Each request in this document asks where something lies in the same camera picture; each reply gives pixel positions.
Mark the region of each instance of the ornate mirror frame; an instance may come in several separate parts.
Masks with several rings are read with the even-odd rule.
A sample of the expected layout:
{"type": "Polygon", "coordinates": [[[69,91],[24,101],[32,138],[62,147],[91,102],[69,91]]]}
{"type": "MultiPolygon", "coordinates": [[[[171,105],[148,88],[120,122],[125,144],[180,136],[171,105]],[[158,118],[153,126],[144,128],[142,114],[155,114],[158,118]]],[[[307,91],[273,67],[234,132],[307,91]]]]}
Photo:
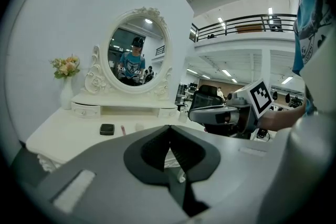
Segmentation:
{"type": "Polygon", "coordinates": [[[85,91],[94,95],[106,95],[108,93],[144,94],[155,100],[169,99],[169,78],[172,69],[172,42],[167,24],[160,16],[157,8],[138,8],[130,10],[119,16],[110,27],[109,35],[101,45],[95,45],[92,53],[92,63],[85,78],[85,91]],[[128,86],[120,82],[111,72],[108,62],[108,49],[110,39],[120,25],[128,21],[145,17],[157,23],[164,36],[165,54],[159,74],[149,83],[141,86],[128,86]]]}

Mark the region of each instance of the black compact case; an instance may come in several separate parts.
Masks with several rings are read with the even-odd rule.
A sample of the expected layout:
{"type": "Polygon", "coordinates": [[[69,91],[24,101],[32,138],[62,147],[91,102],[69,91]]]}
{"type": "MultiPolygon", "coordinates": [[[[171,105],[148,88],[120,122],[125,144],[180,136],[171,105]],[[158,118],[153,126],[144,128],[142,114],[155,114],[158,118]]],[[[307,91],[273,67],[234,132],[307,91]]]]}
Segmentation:
{"type": "Polygon", "coordinates": [[[99,133],[101,135],[114,135],[114,124],[101,124],[99,133]]]}

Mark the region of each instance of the person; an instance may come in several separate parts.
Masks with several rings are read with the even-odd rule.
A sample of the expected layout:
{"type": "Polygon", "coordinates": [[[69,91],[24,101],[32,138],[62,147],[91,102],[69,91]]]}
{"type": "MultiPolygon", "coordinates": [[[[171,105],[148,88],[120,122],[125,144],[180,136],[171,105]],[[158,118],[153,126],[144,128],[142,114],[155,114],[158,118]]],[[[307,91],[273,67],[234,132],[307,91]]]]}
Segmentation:
{"type": "MultiPolygon", "coordinates": [[[[292,71],[300,75],[300,70],[320,48],[328,32],[335,27],[327,0],[301,0],[293,27],[296,45],[292,71]]],[[[289,111],[267,111],[260,118],[258,127],[271,131],[292,127],[299,118],[316,110],[312,101],[306,87],[302,106],[289,111]]]]}
{"type": "Polygon", "coordinates": [[[222,93],[222,89],[221,89],[221,87],[218,87],[218,88],[217,88],[217,95],[218,95],[219,97],[221,97],[222,101],[224,102],[224,95],[223,95],[223,93],[222,93]]]}
{"type": "Polygon", "coordinates": [[[149,66],[148,69],[146,69],[145,73],[144,73],[144,84],[151,81],[154,77],[154,72],[153,72],[153,68],[152,66],[149,66]]]}
{"type": "Polygon", "coordinates": [[[136,86],[133,80],[136,71],[140,71],[140,77],[143,75],[145,69],[145,58],[141,56],[143,43],[141,37],[135,37],[132,42],[132,52],[124,52],[120,58],[120,67],[125,68],[125,77],[120,81],[127,85],[136,86]]]}

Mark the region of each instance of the white wall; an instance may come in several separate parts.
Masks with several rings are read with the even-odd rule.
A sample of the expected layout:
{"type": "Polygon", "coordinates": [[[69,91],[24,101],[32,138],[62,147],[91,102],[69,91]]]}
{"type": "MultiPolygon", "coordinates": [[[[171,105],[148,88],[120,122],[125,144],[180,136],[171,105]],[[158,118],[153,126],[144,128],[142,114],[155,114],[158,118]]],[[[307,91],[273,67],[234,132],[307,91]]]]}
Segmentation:
{"type": "Polygon", "coordinates": [[[217,23],[219,17],[229,20],[255,14],[268,14],[269,7],[273,8],[273,13],[297,14],[299,0],[239,0],[209,10],[195,17],[193,23],[201,28],[217,23]]]}
{"type": "Polygon", "coordinates": [[[22,141],[60,107],[61,81],[53,78],[49,60],[80,57],[81,72],[73,80],[78,93],[93,46],[111,35],[116,17],[143,6],[158,8],[170,30],[176,61],[170,88],[174,101],[193,18],[186,0],[26,0],[12,30],[6,65],[8,108],[22,141]]]}
{"type": "Polygon", "coordinates": [[[199,82],[198,77],[187,72],[184,76],[182,76],[180,84],[189,85],[190,83],[198,84],[198,82],[199,82]]]}
{"type": "Polygon", "coordinates": [[[155,57],[156,49],[164,45],[163,39],[157,39],[154,37],[146,36],[145,43],[143,44],[142,55],[145,57],[146,69],[149,66],[153,67],[154,73],[159,72],[160,69],[157,66],[154,66],[152,59],[155,57]]]}

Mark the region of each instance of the white column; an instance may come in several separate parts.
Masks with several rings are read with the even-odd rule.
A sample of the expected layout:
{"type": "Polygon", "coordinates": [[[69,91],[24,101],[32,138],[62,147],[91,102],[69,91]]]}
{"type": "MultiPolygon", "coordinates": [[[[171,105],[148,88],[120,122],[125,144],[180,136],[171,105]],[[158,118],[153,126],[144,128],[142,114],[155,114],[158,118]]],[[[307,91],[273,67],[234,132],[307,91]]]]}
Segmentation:
{"type": "Polygon", "coordinates": [[[270,87],[269,81],[271,77],[271,51],[270,49],[262,49],[261,53],[261,77],[264,79],[266,87],[270,87]]]}

